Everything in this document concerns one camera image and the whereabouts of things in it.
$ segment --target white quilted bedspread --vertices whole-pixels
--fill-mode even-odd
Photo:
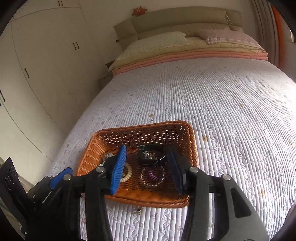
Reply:
[[[272,237],[296,203],[296,84],[267,61],[189,59],[117,75],[81,116],[51,174],[76,169],[100,129],[171,120],[193,126],[200,168],[230,174]],[[180,240],[186,207],[136,209],[107,200],[114,240]]]

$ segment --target folded blanket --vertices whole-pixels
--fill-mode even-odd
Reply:
[[[215,43],[208,44],[199,37],[184,38],[186,44],[174,45],[167,44],[156,48],[148,48],[147,43],[140,44],[142,40],[137,41],[139,46],[131,44],[110,66],[110,71],[125,67],[126,65],[137,63],[138,61],[156,58],[162,55],[170,55],[176,53],[196,52],[196,51],[224,51],[224,52],[240,52],[240,53],[265,53],[267,52],[260,46],[248,46],[243,43]]]
[[[261,59],[268,60],[267,52],[262,53],[246,53],[246,52],[232,52],[232,51],[201,51],[190,50],[179,53],[162,54],[156,57],[147,58],[131,64],[124,65],[120,68],[113,70],[113,75],[127,72],[129,70],[138,69],[145,66],[154,64],[171,62],[182,59],[191,58],[209,58],[209,57],[231,57],[231,58],[249,58],[249,59]]]

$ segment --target orange wicker basket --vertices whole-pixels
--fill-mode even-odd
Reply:
[[[121,145],[127,147],[127,163],[132,167],[131,178],[120,183],[113,196],[114,201],[144,207],[184,207],[188,196],[179,196],[170,170],[165,181],[155,188],[145,187],[140,179],[143,167],[137,161],[138,147],[143,144],[161,144],[177,148],[188,158],[192,166],[198,167],[196,142],[192,127],[184,121],[169,121],[149,125],[130,126],[100,130],[94,134],[78,167],[77,176],[88,174],[101,163],[101,156],[112,152],[117,154]],[[161,175],[161,169],[155,171]]]

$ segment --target white wardrobe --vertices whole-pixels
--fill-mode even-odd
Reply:
[[[103,72],[77,0],[28,0],[0,37],[0,157],[36,184]]]

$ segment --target beige upholstered headboard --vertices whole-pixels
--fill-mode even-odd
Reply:
[[[178,7],[146,12],[116,26],[122,50],[132,42],[153,35],[180,31],[186,37],[194,37],[198,29],[230,29],[243,31],[239,11],[216,7]]]

